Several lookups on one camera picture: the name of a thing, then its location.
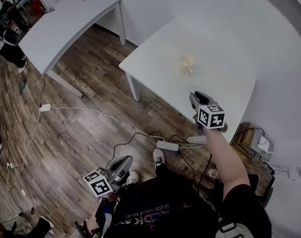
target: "black t-shirt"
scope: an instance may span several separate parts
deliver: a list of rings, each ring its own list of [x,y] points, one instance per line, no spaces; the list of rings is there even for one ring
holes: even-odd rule
[[[105,238],[215,237],[218,214],[190,185],[169,186],[154,178],[133,186],[118,204]],[[271,237],[269,218],[248,185],[227,194],[220,215],[244,224],[254,238]]]
[[[10,11],[8,11],[8,9],[9,9],[10,7],[12,7],[12,6],[13,6],[13,4],[12,4],[11,2],[6,1],[6,2],[2,5],[2,8],[1,8],[2,13],[7,13],[8,16],[9,16],[9,18],[14,18],[14,17],[17,15],[17,13],[18,13],[18,10],[17,10],[16,7],[14,7],[13,9],[11,9]]]

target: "shoe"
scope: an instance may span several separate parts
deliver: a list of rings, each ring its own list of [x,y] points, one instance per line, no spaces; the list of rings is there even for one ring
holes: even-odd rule
[[[139,184],[139,174],[135,170],[129,172],[126,184]]]
[[[25,66],[23,68],[19,68],[19,71],[18,71],[19,74],[23,72],[23,70],[26,68],[26,65],[27,65],[27,62],[25,62]]]
[[[155,169],[161,164],[165,163],[165,155],[164,152],[160,149],[155,149],[154,151],[154,161],[155,161]]]
[[[45,221],[47,221],[50,224],[50,228],[51,229],[50,229],[49,233],[54,234],[55,232],[53,231],[53,228],[55,228],[55,226],[53,225],[53,223],[50,220],[48,220],[45,217],[43,217],[43,216],[40,216],[40,218],[44,219]]]

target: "chair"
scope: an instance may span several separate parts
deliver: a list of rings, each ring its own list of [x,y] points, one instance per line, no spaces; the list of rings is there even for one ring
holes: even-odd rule
[[[22,36],[18,35],[15,31],[4,26],[0,22],[0,36],[3,37],[3,41],[11,46],[17,46],[22,39]]]

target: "wooden floor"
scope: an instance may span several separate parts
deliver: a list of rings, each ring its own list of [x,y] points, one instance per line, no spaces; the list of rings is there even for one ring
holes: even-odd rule
[[[118,38],[92,26],[62,56],[54,71],[84,93],[80,99],[61,85],[46,77],[42,103],[55,107],[80,107],[100,110],[135,128],[151,133],[160,131],[166,139],[173,134],[186,138],[196,135],[196,127],[158,98],[141,87],[140,102],[134,101],[125,73],[118,64],[134,47],[122,46]],[[22,156],[31,139],[38,117],[44,77],[32,64],[18,76],[15,65],[0,57],[0,123],[7,125],[8,144],[4,125],[1,168],[6,170],[8,149],[10,161],[22,166]],[[19,93],[22,77],[27,85]],[[35,225],[40,215],[52,220],[56,236],[72,233],[74,221],[90,216],[96,199],[82,177],[97,167],[104,167],[111,159],[113,147],[130,140],[134,131],[127,126],[91,111],[51,110],[40,114],[35,139],[26,155],[23,177],[29,187],[35,214],[29,218]],[[133,169],[143,179],[155,176],[152,152],[156,140],[137,135],[126,146],[116,150],[116,157],[132,155]],[[186,160],[193,166],[198,181],[205,168],[209,152],[206,148],[184,150]],[[167,153],[170,169],[192,179],[192,170],[176,153]],[[14,217],[19,208],[8,193],[6,215],[7,173],[0,173],[0,209],[2,220]],[[32,203],[21,176],[13,173],[8,185],[12,196],[29,216]]]

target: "person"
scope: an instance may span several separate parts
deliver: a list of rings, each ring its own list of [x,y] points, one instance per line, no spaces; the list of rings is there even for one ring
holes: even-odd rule
[[[187,178],[170,171],[164,153],[156,149],[153,159],[157,177],[139,184],[138,173],[130,172],[105,238],[215,238],[220,229],[219,216],[223,223],[243,224],[254,238],[271,237],[271,222],[249,185],[239,156],[220,131],[205,129],[205,133],[224,185],[220,212],[199,196]],[[89,230],[96,228],[93,222],[91,218]]]
[[[27,62],[26,55],[23,53],[19,46],[12,46],[4,42],[0,36],[0,55],[8,62],[14,63],[18,68],[18,73],[22,73],[26,68]]]
[[[11,3],[7,0],[0,0],[2,2],[2,13],[7,13],[10,20],[13,20],[21,31],[28,29],[26,21],[17,10],[16,5],[18,2]]]
[[[25,234],[24,231],[18,230],[16,231],[17,223],[15,222],[13,228],[8,231],[4,230],[4,227],[0,228],[0,232],[2,232],[2,236],[4,238],[44,238],[47,233],[54,234],[53,228],[54,224],[46,219],[43,216],[40,216],[37,225],[31,230],[30,233]]]
[[[55,228],[54,224],[46,219],[43,216],[40,216],[37,225],[31,230],[31,232],[25,236],[19,235],[15,237],[24,237],[24,238],[44,238],[47,233],[54,234],[53,228]]]

